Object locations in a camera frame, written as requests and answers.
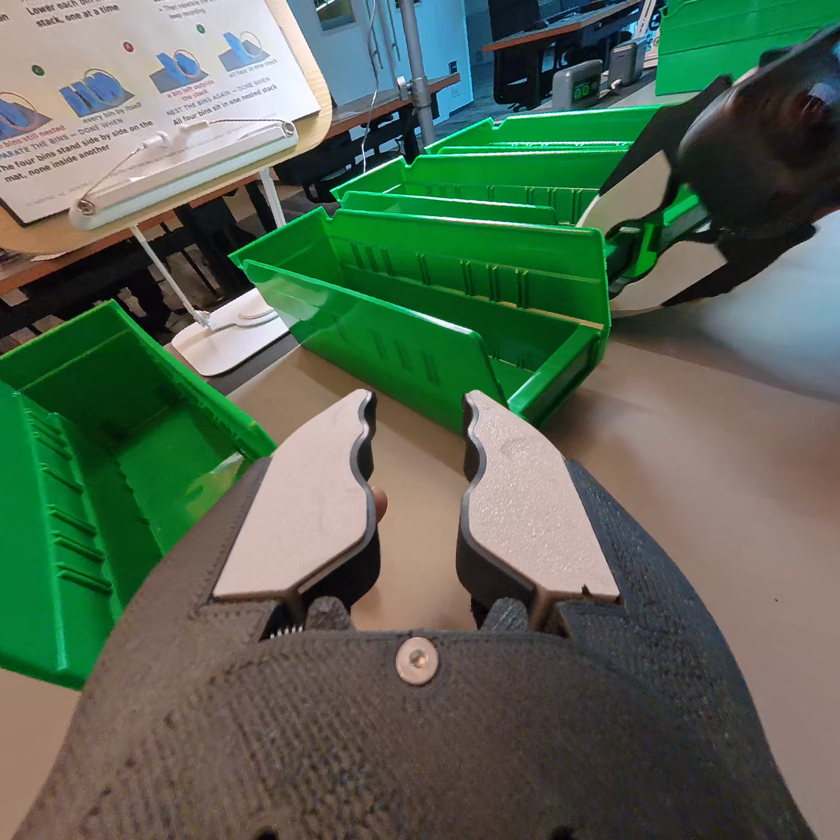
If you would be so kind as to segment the wood-edged white desk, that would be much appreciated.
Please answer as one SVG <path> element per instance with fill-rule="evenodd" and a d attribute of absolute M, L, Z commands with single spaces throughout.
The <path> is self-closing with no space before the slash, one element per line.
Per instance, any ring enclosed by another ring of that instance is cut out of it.
<path fill-rule="evenodd" d="M 609 108 L 633 108 L 646 106 L 662 106 L 668 102 L 668 97 L 659 97 L 655 92 L 655 80 L 646 80 L 635 86 L 618 87 L 615 90 L 604 87 L 599 91 L 598 99 L 588 101 L 580 112 L 592 112 Z"/>

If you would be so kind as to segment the white page holder bar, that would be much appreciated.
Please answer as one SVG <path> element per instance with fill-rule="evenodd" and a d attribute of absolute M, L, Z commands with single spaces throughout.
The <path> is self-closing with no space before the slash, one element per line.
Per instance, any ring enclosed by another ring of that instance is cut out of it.
<path fill-rule="evenodd" d="M 152 134 L 70 204 L 70 225 L 91 231 L 294 149 L 284 119 L 210 119 Z"/>

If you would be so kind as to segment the grey power station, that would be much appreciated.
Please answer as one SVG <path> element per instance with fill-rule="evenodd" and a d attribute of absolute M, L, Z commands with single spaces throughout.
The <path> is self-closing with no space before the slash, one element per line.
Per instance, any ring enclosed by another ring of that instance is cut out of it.
<path fill-rule="evenodd" d="M 553 74 L 550 110 L 567 112 L 593 107 L 601 97 L 603 64 L 588 59 Z"/>

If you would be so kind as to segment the grey portable device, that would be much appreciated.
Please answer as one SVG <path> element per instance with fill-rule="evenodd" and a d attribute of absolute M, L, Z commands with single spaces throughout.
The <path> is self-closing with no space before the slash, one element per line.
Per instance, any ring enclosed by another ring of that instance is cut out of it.
<path fill-rule="evenodd" d="M 644 72 L 647 52 L 647 40 L 631 39 L 615 46 L 609 60 L 608 87 L 615 90 L 635 84 Z"/>

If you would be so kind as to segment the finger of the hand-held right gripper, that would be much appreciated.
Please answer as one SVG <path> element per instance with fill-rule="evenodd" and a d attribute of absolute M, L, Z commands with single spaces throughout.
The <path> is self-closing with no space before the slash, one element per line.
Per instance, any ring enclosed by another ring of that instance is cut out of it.
<path fill-rule="evenodd" d="M 628 280 L 612 296 L 611 314 L 621 319 L 715 298 L 756 277 L 815 234 L 816 225 L 805 224 L 768 238 L 723 235 L 712 241 L 705 232 L 683 239 L 669 247 L 647 274 Z"/>
<path fill-rule="evenodd" d="M 665 207 L 681 184 L 677 153 L 684 136 L 731 86 L 730 76 L 720 76 L 693 98 L 660 107 L 607 177 L 577 227 L 614 230 Z"/>

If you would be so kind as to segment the green plastic bin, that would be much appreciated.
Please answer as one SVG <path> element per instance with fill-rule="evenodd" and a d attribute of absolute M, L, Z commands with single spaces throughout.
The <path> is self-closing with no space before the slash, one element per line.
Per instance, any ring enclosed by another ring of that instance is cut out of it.
<path fill-rule="evenodd" d="M 335 187 L 342 209 L 538 226 L 589 227 L 605 237 L 611 295 L 641 279 L 670 246 L 707 226 L 707 210 L 685 185 L 670 202 L 599 220 L 590 205 L 627 143 L 537 143 L 466 147 L 393 160 Z"/>
<path fill-rule="evenodd" d="M 302 348 L 456 432 L 472 391 L 542 427 L 611 329 L 596 229 L 318 209 L 229 258 Z"/>
<path fill-rule="evenodd" d="M 277 445 L 113 302 L 1 359 L 1 666 L 78 690 L 162 557 Z"/>
<path fill-rule="evenodd" d="M 540 112 L 486 118 L 426 147 L 424 159 L 451 154 L 606 152 L 614 162 L 623 158 L 641 136 L 646 151 L 679 144 L 692 122 L 680 106 L 607 108 L 604 110 Z"/>

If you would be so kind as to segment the metal pole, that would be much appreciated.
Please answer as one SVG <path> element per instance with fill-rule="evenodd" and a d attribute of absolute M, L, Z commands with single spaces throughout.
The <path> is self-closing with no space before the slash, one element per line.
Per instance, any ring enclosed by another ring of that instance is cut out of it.
<path fill-rule="evenodd" d="M 402 19 L 408 64 L 411 71 L 408 88 L 421 132 L 423 150 L 425 151 L 428 145 L 435 142 L 433 96 L 424 65 L 416 3 L 414 1 L 398 1 L 395 2 L 395 5 L 398 6 Z"/>

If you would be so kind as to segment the orange-topped office desk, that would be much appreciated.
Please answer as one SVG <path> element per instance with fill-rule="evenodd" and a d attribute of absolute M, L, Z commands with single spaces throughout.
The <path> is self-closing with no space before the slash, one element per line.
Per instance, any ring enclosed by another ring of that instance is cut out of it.
<path fill-rule="evenodd" d="M 608 70 L 615 47 L 631 39 L 638 1 L 489 1 L 493 99 L 512 109 L 537 108 L 553 76 L 588 60 Z"/>

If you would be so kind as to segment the stack of green bins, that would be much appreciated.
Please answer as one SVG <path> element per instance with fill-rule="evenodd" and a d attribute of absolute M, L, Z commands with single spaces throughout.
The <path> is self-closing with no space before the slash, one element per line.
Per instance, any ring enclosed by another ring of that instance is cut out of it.
<path fill-rule="evenodd" d="M 658 96 L 736 80 L 770 49 L 796 46 L 839 20 L 838 1 L 668 1 L 659 27 Z"/>

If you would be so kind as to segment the white stand rod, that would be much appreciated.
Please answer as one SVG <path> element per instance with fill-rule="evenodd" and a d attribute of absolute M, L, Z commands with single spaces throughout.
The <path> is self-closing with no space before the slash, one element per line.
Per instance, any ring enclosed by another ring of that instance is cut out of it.
<path fill-rule="evenodd" d="M 189 298 L 186 296 L 184 291 L 176 283 L 167 265 L 154 252 L 154 249 L 152 248 L 151 244 L 148 242 L 144 234 L 135 225 L 130 226 L 129 230 L 132 236 L 137 240 L 145 254 L 150 258 L 152 264 L 156 266 L 156 268 L 160 271 L 162 278 L 172 289 L 174 294 L 176 294 L 176 296 L 179 298 L 185 310 L 190 314 L 194 322 L 198 323 L 204 329 L 209 329 L 211 324 L 209 321 L 208 314 L 205 311 L 197 310 L 194 308 L 193 304 L 190 302 Z"/>

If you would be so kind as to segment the white stand strut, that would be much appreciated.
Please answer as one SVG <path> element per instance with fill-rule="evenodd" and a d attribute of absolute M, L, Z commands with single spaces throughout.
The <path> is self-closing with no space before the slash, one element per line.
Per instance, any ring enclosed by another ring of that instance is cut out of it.
<path fill-rule="evenodd" d="M 275 226 L 276 228 L 282 228 L 287 223 L 287 220 L 285 218 L 285 214 L 280 203 L 280 198 L 277 193 L 277 186 L 272 177 L 270 169 L 263 168 L 259 170 L 259 179 L 263 186 L 264 194 L 269 205 L 269 210 L 273 217 Z"/>

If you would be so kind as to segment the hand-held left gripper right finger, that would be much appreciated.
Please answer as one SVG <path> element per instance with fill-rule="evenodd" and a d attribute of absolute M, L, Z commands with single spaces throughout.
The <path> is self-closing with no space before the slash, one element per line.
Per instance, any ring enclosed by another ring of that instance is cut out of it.
<path fill-rule="evenodd" d="M 468 487 L 456 572 L 479 614 L 512 599 L 540 630 L 561 602 L 619 606 L 618 583 L 561 452 L 481 391 L 464 395 L 463 412 Z"/>

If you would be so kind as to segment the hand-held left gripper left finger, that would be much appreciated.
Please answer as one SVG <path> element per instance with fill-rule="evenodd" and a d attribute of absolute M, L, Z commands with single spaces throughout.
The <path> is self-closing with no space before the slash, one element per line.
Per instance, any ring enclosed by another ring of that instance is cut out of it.
<path fill-rule="evenodd" d="M 347 613 L 371 590 L 382 560 L 372 443 L 377 397 L 363 388 L 288 436 L 270 457 L 212 591 L 226 606 L 274 603 L 275 627 L 303 625 L 322 598 Z"/>

